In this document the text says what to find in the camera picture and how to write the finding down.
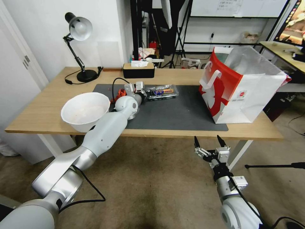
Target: red and white paper bag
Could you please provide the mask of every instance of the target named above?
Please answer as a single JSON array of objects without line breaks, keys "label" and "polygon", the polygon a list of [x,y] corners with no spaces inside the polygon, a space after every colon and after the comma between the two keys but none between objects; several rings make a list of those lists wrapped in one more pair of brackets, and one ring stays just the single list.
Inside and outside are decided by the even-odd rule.
[{"label": "red and white paper bag", "polygon": [[[226,65],[217,53],[228,54]],[[290,80],[253,48],[215,47],[199,81],[199,92],[215,123],[246,123],[253,122],[277,89]]]}]

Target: white bowl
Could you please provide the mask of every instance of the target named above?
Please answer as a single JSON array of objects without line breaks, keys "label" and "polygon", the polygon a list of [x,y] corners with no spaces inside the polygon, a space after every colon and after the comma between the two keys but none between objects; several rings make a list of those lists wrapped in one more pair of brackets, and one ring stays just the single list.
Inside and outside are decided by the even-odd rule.
[{"label": "white bowl", "polygon": [[61,118],[79,132],[88,132],[109,111],[109,98],[88,92],[68,100],[61,109]]}]

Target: white door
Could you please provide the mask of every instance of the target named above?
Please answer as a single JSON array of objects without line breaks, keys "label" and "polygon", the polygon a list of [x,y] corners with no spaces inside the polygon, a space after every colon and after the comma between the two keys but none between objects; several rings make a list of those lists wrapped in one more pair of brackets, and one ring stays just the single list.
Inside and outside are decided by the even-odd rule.
[{"label": "white door", "polygon": [[68,135],[11,134],[4,131],[47,83],[47,78],[0,0],[0,139],[30,163],[37,163],[75,146]]}]

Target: beige carpet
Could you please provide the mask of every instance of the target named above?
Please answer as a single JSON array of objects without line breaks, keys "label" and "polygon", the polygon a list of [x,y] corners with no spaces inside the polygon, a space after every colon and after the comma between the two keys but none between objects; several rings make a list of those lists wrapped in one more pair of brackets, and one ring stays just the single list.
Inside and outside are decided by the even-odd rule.
[{"label": "beige carpet", "polygon": [[[233,169],[235,175],[246,177],[249,186],[244,195],[270,224],[280,216],[305,222],[305,171],[246,170],[244,164],[305,161],[305,137],[287,127],[289,120],[303,112],[305,99],[298,98],[274,122],[285,140],[253,142]],[[291,126],[305,132],[305,117]],[[237,141],[226,143],[234,147]],[[200,139],[200,144],[206,149],[218,147],[216,139]],[[119,138],[85,171],[107,201],[66,209],[57,228],[225,228],[212,170],[193,150],[192,139]],[[31,165],[21,157],[0,156],[0,194],[19,202],[38,198],[31,182],[51,161]],[[89,198],[98,194],[84,181],[76,200]]]}]

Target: lamp shade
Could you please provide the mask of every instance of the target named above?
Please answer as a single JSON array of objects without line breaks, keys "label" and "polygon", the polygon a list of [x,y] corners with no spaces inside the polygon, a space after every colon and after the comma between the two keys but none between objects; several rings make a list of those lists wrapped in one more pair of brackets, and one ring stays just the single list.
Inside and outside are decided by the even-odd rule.
[{"label": "lamp shade", "polygon": [[76,17],[73,13],[66,13],[66,21],[69,23],[71,36],[78,41],[86,40],[92,33],[91,22],[84,17]]}]

